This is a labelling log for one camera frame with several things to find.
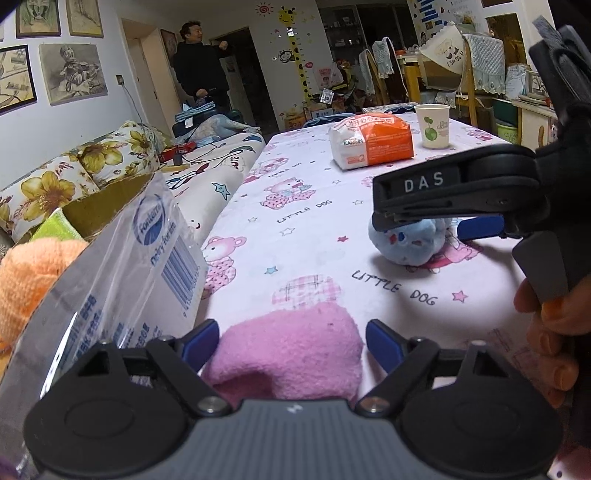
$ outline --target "orange plush toy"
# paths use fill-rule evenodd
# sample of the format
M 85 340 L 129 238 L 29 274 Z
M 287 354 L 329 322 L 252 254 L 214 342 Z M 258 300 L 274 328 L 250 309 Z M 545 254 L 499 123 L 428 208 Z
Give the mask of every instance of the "orange plush toy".
M 41 238 L 10 249 L 0 264 L 0 378 L 11 348 L 53 284 L 87 247 Z

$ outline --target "bed sheet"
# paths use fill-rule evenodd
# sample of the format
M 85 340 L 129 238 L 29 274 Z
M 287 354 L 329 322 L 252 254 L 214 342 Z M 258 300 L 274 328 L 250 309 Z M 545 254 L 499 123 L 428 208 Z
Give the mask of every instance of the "bed sheet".
M 411 125 L 415 157 L 379 167 L 342 171 L 331 154 L 330 125 L 271 140 L 203 248 L 209 293 L 198 320 L 216 319 L 224 332 L 273 310 L 333 300 L 347 308 L 363 338 L 367 322 L 379 319 L 406 337 L 426 336 L 447 348 L 483 339 L 540 385 L 525 341 L 530 317 L 513 307 L 524 278 L 511 256 L 514 240 L 465 245 L 455 236 L 455 219 L 444 250 L 423 268 L 391 264 L 369 240 L 374 176 L 504 143 L 451 121 L 450 147 L 427 150 L 416 115 L 400 117 Z M 366 351 L 359 394 L 383 376 Z
M 191 164 L 187 170 L 164 174 L 199 246 L 264 147 L 258 134 L 236 134 L 185 155 L 185 162 Z

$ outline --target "giraffe wall sticker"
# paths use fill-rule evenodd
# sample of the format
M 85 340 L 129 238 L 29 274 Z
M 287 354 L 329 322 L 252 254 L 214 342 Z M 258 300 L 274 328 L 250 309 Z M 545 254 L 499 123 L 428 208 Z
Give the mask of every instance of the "giraffe wall sticker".
M 295 8 L 286 9 L 285 7 L 281 7 L 279 10 L 279 21 L 287 28 L 287 38 L 290 42 L 290 49 L 288 51 L 291 52 L 290 56 L 286 55 L 288 51 L 281 52 L 280 58 L 282 61 L 287 58 L 287 61 L 284 61 L 284 63 L 288 63 L 291 60 L 295 62 L 298 78 L 300 79 L 301 90 L 304 94 L 304 100 L 307 103 L 312 100 L 312 93 L 310 91 L 306 71 L 304 70 L 305 60 L 301 53 L 301 44 L 297 38 L 297 33 L 293 30 L 296 23 L 296 15 L 297 13 Z

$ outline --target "black sweater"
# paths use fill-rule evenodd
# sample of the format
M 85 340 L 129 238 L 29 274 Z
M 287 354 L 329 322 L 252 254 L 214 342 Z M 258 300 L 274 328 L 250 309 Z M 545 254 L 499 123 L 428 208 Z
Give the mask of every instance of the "black sweater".
M 219 59 L 228 55 L 229 50 L 203 43 L 178 44 L 173 67 L 187 95 L 194 97 L 200 89 L 214 97 L 226 93 L 230 88 Z

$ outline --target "blue plush toy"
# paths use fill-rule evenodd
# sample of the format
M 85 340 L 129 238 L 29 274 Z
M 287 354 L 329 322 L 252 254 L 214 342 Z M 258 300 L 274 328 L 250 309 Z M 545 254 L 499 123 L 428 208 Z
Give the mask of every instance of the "blue plush toy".
M 445 232 L 451 219 L 421 220 L 400 228 L 378 232 L 369 223 L 369 238 L 391 262 L 397 265 L 420 267 L 445 245 Z

